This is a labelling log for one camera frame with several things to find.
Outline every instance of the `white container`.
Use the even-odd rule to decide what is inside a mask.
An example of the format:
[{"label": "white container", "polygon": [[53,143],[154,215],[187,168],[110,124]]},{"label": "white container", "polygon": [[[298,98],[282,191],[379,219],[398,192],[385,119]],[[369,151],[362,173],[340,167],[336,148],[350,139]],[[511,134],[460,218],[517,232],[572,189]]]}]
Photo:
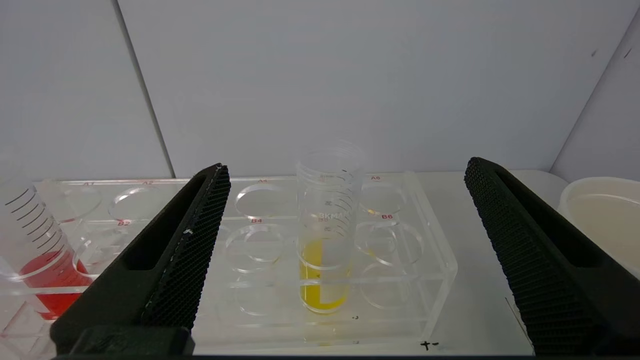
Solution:
[{"label": "white container", "polygon": [[558,212],[640,279],[640,183],[587,177],[569,184]]}]

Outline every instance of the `yellow liquid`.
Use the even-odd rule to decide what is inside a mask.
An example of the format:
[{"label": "yellow liquid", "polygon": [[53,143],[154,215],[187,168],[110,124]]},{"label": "yellow liquid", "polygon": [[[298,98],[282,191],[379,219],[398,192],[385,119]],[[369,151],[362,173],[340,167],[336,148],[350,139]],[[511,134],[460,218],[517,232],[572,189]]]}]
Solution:
[{"label": "yellow liquid", "polygon": [[[321,266],[322,250],[322,240],[314,240],[305,246],[302,251],[302,258],[311,265]],[[323,271],[314,269],[300,261],[300,279],[321,279],[322,275]],[[318,310],[317,313],[322,314],[325,311],[331,312],[332,309],[342,305],[347,299],[348,290],[349,287],[346,284],[303,285],[300,286],[300,297],[311,311],[316,309]]]}]

